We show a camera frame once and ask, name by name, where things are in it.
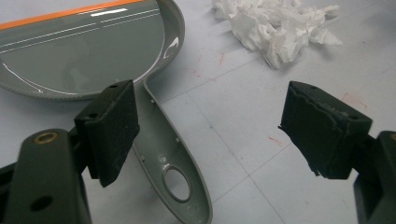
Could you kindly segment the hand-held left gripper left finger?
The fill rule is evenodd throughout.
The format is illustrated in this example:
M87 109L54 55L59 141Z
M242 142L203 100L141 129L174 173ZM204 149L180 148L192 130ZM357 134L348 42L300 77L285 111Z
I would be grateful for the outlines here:
M119 176L139 133L134 82L112 84L98 94L76 117L78 139L90 153L92 178L103 187Z

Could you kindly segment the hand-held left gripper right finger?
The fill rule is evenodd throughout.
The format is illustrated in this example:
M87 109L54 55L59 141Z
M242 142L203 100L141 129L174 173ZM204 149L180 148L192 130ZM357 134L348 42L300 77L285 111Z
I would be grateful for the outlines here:
M279 129L297 146L315 175L346 179L354 147L366 139L372 123L326 91L292 81Z

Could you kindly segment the grey dustpan with orange edge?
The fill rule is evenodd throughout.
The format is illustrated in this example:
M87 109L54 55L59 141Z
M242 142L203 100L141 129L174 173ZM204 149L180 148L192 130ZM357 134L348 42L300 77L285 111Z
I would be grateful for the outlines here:
M114 0L6 22L0 24L0 87L36 98L85 100L87 106L108 86L132 80L139 133L128 155L136 155L182 224L210 224L201 172L149 90L184 38L175 0ZM0 220L91 224L82 181L83 172L91 175L90 157L76 124L26 138L17 161L0 169Z

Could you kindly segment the white tissue paper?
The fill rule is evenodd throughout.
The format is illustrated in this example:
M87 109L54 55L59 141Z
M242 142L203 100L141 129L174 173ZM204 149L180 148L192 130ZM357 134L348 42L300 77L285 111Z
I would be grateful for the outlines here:
M322 24L339 6L303 7L301 0L212 0L215 18L228 21L245 49L258 51L273 69L295 61L310 43L339 46Z

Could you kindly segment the white table cover board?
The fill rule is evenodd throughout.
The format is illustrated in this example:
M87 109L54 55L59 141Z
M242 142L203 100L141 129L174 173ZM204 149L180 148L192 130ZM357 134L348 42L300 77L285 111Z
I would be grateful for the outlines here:
M69 8L78 0L0 0L0 24ZM323 23L343 45L309 44L273 70L215 19L211 0L175 0L186 22L177 57L149 83L198 163L212 224L358 224L348 180L316 177L281 121L290 80L315 85L373 119L370 135L396 131L396 0L301 0L338 5ZM0 87L0 167L41 130L70 129L89 101L51 101ZM132 152L117 182L84 174L94 224L178 224Z

